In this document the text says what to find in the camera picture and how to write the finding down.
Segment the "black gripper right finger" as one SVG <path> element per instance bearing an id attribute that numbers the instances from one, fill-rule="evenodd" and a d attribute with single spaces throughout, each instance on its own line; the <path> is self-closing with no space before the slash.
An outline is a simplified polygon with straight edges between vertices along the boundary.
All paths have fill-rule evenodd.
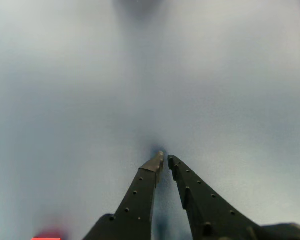
<path id="1" fill-rule="evenodd" d="M 264 240 L 262 228 L 205 183 L 182 160 L 168 156 L 194 240 Z"/>

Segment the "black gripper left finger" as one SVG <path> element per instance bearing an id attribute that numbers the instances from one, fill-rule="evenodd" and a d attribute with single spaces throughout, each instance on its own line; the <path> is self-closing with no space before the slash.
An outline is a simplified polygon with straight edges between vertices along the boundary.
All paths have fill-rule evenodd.
<path id="1" fill-rule="evenodd" d="M 142 165 L 114 214 L 102 216 L 85 240 L 150 240 L 155 190 L 164 166 L 159 151 Z"/>

